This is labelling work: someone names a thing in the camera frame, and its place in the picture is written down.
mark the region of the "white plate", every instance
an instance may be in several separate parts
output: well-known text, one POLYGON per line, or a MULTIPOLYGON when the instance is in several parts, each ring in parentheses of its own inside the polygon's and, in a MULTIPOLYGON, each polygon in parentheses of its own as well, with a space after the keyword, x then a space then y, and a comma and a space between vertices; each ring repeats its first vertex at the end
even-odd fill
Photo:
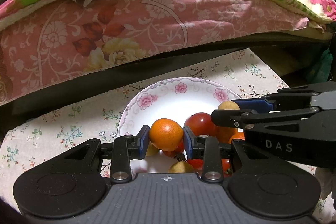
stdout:
MULTIPOLYGON (((224 101, 240 99, 226 87, 200 78, 166 79, 140 91, 127 105, 120 118, 118 136, 137 135, 144 124, 168 118, 184 125, 198 112, 211 114, 224 101)), ((131 160, 133 173, 166 173, 176 160, 160 152, 144 160, 131 160)))

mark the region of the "tablecloth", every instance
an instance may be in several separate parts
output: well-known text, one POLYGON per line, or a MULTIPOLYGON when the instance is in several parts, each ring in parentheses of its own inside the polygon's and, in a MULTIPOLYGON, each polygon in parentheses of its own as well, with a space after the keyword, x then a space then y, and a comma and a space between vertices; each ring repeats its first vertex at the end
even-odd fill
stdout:
MULTIPOLYGON (((17 208, 12 189, 20 174, 90 138, 113 142, 124 108, 142 89, 173 77, 198 77, 220 83, 241 98, 275 93, 286 83, 250 49, 236 51, 52 111, 13 130, 0 148, 0 196, 17 208)), ((101 174, 109 176, 104 160, 101 174)), ((298 165, 310 173, 314 166, 298 165)), ((146 170, 132 170, 133 173, 146 170)), ((333 200, 320 200, 314 216, 322 223, 334 218, 333 200)))

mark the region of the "dark wooden bed frame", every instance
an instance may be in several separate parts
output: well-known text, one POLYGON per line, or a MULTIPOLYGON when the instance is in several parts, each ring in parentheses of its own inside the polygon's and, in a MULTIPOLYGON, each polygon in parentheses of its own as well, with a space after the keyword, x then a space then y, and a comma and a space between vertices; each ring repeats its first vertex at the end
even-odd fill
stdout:
POLYGON ((260 46, 308 46, 318 55, 330 44, 333 46, 334 43, 331 42, 333 41, 321 41, 284 33, 259 33, 166 52, 119 67, 91 73, 38 90, 0 106, 0 140, 8 130, 60 107, 239 49, 260 46))

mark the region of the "pink flower on plate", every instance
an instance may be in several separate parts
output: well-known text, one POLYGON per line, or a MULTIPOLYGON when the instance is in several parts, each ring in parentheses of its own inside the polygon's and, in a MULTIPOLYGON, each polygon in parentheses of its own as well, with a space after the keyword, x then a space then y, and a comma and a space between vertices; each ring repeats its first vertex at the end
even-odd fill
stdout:
POLYGON ((218 102, 223 103, 229 99, 229 92, 227 90, 222 90, 220 88, 215 89, 213 96, 218 100, 218 102))
POLYGON ((149 107, 156 99, 148 93, 142 93, 140 99, 138 100, 138 106, 141 110, 144 110, 146 107, 149 107))
POLYGON ((187 85, 180 82, 175 86, 175 93, 185 93, 187 91, 187 85))

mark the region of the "orange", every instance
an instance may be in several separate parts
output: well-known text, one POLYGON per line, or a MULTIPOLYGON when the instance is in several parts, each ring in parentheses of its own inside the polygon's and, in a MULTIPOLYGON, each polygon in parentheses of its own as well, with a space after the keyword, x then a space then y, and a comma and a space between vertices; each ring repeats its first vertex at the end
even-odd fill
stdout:
POLYGON ((149 130, 152 144, 162 151, 174 151, 183 138, 182 127, 170 119, 158 119, 149 130))
POLYGON ((221 143, 228 143, 229 139, 238 133, 237 128, 230 128, 230 127, 218 127, 216 138, 221 143))
POLYGON ((233 139, 242 139, 242 140, 245 140, 244 132, 238 132, 238 133, 234 134, 234 135, 229 139, 229 143, 231 143, 231 141, 232 141, 233 139))

